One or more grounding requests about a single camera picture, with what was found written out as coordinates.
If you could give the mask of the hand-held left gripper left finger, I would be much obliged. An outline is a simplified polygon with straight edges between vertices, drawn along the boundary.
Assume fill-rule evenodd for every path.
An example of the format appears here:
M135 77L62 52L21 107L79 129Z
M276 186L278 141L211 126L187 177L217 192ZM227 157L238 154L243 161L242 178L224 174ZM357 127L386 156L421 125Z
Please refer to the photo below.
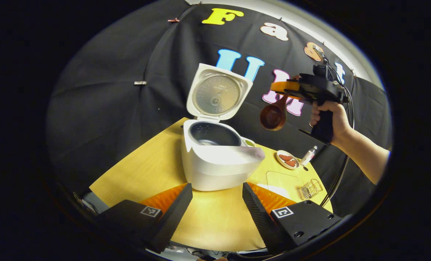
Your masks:
M139 203L122 200L97 215L108 233L139 248L163 252L193 198L191 183L176 186Z

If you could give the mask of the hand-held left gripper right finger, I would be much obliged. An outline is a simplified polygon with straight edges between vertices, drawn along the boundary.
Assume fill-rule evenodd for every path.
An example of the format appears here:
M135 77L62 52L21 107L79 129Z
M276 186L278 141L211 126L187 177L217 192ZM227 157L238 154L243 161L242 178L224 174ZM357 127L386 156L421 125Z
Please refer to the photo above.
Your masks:
M310 242L342 220L311 200L296 203L251 182L243 183L242 198L270 254Z

